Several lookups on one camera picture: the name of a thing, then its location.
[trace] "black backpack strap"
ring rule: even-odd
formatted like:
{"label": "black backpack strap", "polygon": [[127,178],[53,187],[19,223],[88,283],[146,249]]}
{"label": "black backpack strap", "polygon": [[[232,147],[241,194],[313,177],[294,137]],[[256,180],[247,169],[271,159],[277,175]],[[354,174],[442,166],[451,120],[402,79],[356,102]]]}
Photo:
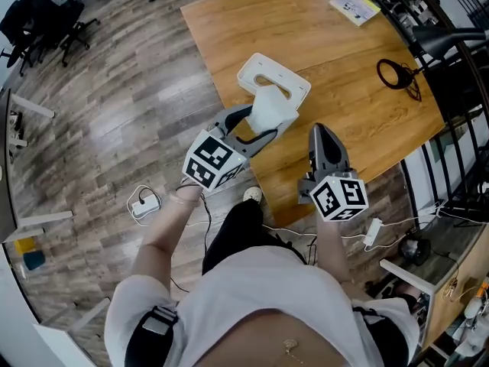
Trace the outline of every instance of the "black backpack strap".
{"label": "black backpack strap", "polygon": [[166,307],[153,307],[139,321],[125,352],[125,367],[163,367],[173,343],[176,313]]}
{"label": "black backpack strap", "polygon": [[[407,346],[406,338],[397,325],[391,319],[377,314],[372,309],[365,310],[363,307],[354,307],[353,311],[359,312],[363,316],[365,325],[382,356],[384,366],[407,366],[410,350]],[[369,323],[370,320],[365,319],[365,317],[380,317],[381,319],[374,323]]]}

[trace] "person's left arm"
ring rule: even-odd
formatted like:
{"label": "person's left arm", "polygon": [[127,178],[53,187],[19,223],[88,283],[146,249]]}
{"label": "person's left arm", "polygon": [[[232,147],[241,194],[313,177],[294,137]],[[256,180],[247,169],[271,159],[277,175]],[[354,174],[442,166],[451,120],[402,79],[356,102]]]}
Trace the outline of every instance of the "person's left arm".
{"label": "person's left arm", "polygon": [[175,195],[180,202],[169,200],[160,210],[144,236],[132,268],[132,274],[145,274],[170,289],[171,256],[190,215],[198,203],[202,188],[181,187]]}

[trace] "yellow and white booklet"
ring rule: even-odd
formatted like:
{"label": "yellow and white booklet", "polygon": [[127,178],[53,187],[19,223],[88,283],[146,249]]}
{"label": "yellow and white booklet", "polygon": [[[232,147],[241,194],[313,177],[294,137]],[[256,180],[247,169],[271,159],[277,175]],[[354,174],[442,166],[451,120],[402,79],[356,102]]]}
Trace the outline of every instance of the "yellow and white booklet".
{"label": "yellow and white booklet", "polygon": [[365,23],[381,10],[370,0],[330,0],[329,4],[357,26]]}

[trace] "wooden floor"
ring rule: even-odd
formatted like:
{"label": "wooden floor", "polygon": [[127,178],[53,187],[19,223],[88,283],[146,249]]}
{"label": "wooden floor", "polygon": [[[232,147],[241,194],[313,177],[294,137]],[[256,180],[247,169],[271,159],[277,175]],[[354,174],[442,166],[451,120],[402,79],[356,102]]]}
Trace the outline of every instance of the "wooden floor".
{"label": "wooden floor", "polygon": [[[70,65],[60,65],[60,53],[8,81],[18,95],[56,112],[54,120],[24,114],[29,146],[15,150],[12,180],[22,216],[71,209],[75,216],[51,226],[37,238],[46,263],[22,277],[23,261],[7,244],[14,270],[35,312],[43,320],[77,301],[86,310],[111,297],[128,276],[144,229],[126,209],[138,184],[160,195],[181,178],[187,148],[222,108],[212,80],[187,29],[180,7],[195,0],[87,0],[84,18],[102,24],[90,28],[90,50],[78,47]],[[250,170],[208,196],[214,223],[209,241],[243,192],[256,180]],[[371,207],[360,218],[343,224],[343,235],[365,232],[370,216],[396,221],[411,216],[405,181],[399,166],[368,184]],[[273,225],[264,203],[267,224]],[[198,208],[189,223],[206,220]],[[293,228],[313,224],[303,219]],[[377,243],[392,242],[410,222],[383,229]],[[173,257],[173,278],[191,290],[199,280],[206,224],[186,229]],[[305,254],[312,237],[280,234],[296,242]],[[358,283],[384,276],[380,257],[392,249],[363,251],[361,239],[346,240]],[[172,288],[176,299],[184,293]],[[60,326],[71,321],[66,319]],[[97,365],[109,365],[103,340],[104,317],[94,320],[76,340]]]}

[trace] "bracelet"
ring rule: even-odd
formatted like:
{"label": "bracelet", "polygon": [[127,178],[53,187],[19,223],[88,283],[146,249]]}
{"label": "bracelet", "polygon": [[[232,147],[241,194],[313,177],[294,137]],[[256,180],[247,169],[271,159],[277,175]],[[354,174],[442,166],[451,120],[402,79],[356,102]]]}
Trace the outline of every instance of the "bracelet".
{"label": "bracelet", "polygon": [[175,192],[176,191],[174,190],[173,192],[170,192],[170,194],[168,195],[170,200],[172,200],[173,202],[181,204],[181,205],[185,205],[185,206],[190,206],[192,208],[196,208],[200,205],[200,200],[185,200],[182,197],[178,197],[175,194]]}

